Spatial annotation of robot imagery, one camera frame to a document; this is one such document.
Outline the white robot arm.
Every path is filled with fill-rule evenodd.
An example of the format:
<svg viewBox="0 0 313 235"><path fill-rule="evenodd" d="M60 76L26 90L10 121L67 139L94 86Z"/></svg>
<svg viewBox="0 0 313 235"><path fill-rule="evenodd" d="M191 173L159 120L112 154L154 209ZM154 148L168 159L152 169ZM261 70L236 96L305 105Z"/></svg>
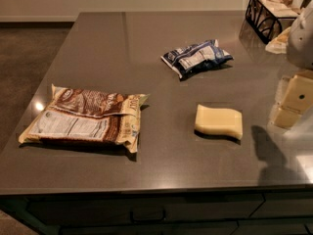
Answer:
<svg viewBox="0 0 313 235"><path fill-rule="evenodd" d="M287 43L288 61L299 71L281 78L270 115L270 121L283 129L292 128L313 106L313 0L304 2Z"/></svg>

